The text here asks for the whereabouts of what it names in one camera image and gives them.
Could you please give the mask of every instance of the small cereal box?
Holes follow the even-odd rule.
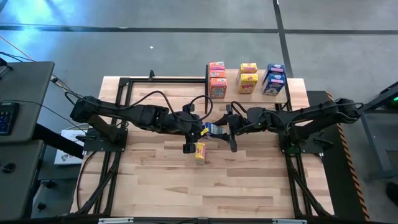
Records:
[[[206,145],[203,143],[197,143],[197,150],[195,152],[195,159],[197,164],[204,164],[206,157]]]
[[[210,70],[209,78],[226,78],[225,70]]]
[[[256,87],[259,77],[257,74],[239,74],[238,75],[238,86],[239,93],[252,93]]]
[[[257,73],[257,64],[256,63],[242,63],[241,64],[241,69],[240,69],[241,74],[244,73]]]
[[[223,99],[226,93],[226,78],[211,78],[209,84],[209,95],[213,99]]]
[[[224,62],[210,62],[209,70],[225,70]]]
[[[286,82],[285,67],[283,65],[269,64],[262,80],[262,94],[277,96]]]

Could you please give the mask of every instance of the gray floor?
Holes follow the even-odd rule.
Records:
[[[398,29],[395,0],[279,0],[285,29]],[[95,27],[276,29],[272,0],[13,0],[1,24]],[[283,63],[278,34],[0,31],[35,60],[55,62],[54,74],[74,91],[97,96],[105,75],[202,75],[204,64],[223,60]],[[367,102],[397,81],[398,35],[286,35],[295,78],[308,90]],[[0,40],[1,51],[20,53]],[[72,106],[51,85],[45,105],[63,116]],[[40,123],[54,131],[67,122],[43,110]],[[384,194],[387,180],[365,182],[377,171],[361,122],[344,125],[372,220],[396,223],[398,207]]]

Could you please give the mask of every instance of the white paper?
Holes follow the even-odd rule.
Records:
[[[86,133],[81,130],[62,130],[61,136],[71,140],[76,141],[77,144],[84,146],[84,143],[81,141],[77,141],[76,136],[82,136]],[[57,155],[55,155],[54,165],[72,165],[72,164],[81,164],[82,159],[71,156],[67,153],[64,153],[61,150],[57,150]]]

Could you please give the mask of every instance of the yellow cereal box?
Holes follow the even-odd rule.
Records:
[[[239,93],[252,93],[258,81],[257,74],[238,74]]]
[[[206,155],[206,145],[203,143],[197,143],[197,151],[195,152],[195,159],[198,164],[205,163],[205,155]]]
[[[254,73],[257,73],[257,64],[256,63],[242,63],[240,72],[241,72],[241,74],[245,74],[245,73],[254,74]]]

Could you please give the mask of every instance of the wooden table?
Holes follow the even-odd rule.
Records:
[[[205,121],[216,121],[222,117],[226,111],[225,104],[231,100],[242,102],[246,108],[262,106],[269,109],[274,109],[274,103],[286,102],[285,95],[261,95],[260,84],[253,94],[239,95],[235,83],[237,73],[237,70],[227,70],[226,98],[215,100],[213,112]],[[259,74],[261,77],[264,71],[260,70]],[[119,78],[104,77],[99,94],[101,100],[115,101]],[[288,84],[294,109],[307,107],[304,80],[289,78]],[[131,103],[154,90],[163,91],[174,110],[179,111],[194,97],[203,95],[205,86],[202,83],[135,83]],[[148,97],[143,104],[167,106],[159,94]],[[204,104],[204,100],[195,102],[195,113],[203,116]],[[294,217],[285,157],[279,151],[275,133],[236,136],[238,152],[235,153],[224,141],[200,141],[206,144],[206,163],[197,165],[193,154],[182,153],[183,136],[143,131],[132,124],[128,129],[129,137],[119,166],[112,216]],[[104,153],[100,152],[93,156],[83,173],[81,204],[98,185],[103,157]],[[302,157],[309,189],[324,208],[333,213],[321,160],[308,154]],[[298,194],[300,208],[304,211],[301,190]]]

